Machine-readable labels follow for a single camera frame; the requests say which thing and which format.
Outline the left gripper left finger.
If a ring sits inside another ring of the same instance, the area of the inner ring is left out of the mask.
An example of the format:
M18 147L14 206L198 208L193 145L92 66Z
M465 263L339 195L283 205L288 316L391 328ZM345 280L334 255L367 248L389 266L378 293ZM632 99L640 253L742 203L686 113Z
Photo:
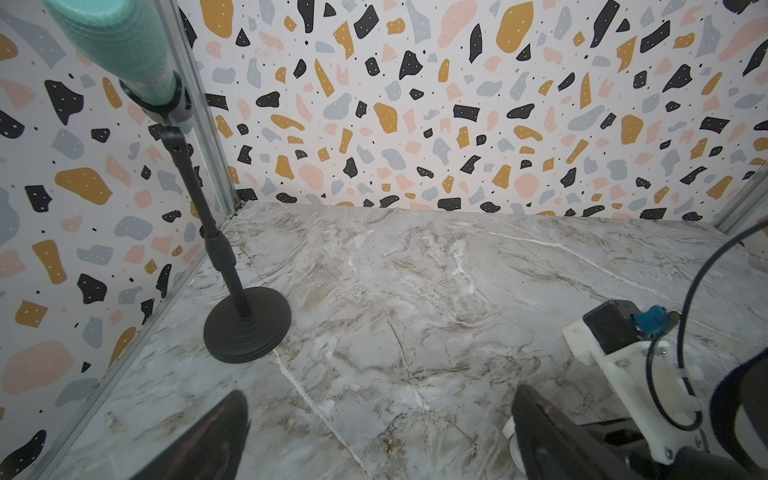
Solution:
M132 479L235 479L249 428L247 399L234 390Z

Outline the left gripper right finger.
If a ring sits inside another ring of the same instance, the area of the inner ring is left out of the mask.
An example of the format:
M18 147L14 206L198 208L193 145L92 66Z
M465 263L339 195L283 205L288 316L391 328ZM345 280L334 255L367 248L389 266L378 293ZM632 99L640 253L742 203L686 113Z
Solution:
M520 386L512 404L515 433L530 479L603 479L599 444L533 387Z

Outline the white earbud charging case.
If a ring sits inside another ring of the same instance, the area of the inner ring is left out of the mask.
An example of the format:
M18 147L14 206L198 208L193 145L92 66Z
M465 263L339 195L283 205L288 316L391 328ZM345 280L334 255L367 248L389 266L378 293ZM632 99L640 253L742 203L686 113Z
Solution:
M502 434L508 441L509 454L516 469L526 477L526 469L521 455L521 450L516 433L516 423L513 416L510 416L502 428Z

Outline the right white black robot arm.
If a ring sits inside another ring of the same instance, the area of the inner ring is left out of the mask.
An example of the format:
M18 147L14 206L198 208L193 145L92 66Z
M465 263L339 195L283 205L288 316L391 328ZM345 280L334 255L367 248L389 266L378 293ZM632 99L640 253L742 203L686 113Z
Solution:
M683 302L683 309L679 314L679 320L674 325L677 329L676 360L680 371L685 370L684 338L688 317L692 310L692 303L696 291L704 277L715 263L731 248L766 228L767 222L761 220L757 224L736 234L716 250L715 253L705 261L704 265L695 275L691 286L687 290ZM701 407L699 405L694 405L693 422L690 424L682 424L674 420L665 410L654 384L653 362L655 351L659 342L669 333L669 331L671 331L671 329L671 326L665 327L665 329L659 331L659 333L657 333L651 340L645 363L647 388L654 406L665 422L677 430L693 432L698 430L703 424L703 410ZM759 393L760 383L758 382L758 379L761 375L757 372L758 369L767 369L766 351L762 351L751 360L741 364L720 382L715 389L715 392L712 394L709 413L713 433L721 447L723 447L728 455L749 475L754 478L764 479L767 477L767 471L761 468L744 449L736 432L738 413L743 411L747 414L754 430L758 433L761 440L763 442L767 440L767 400Z

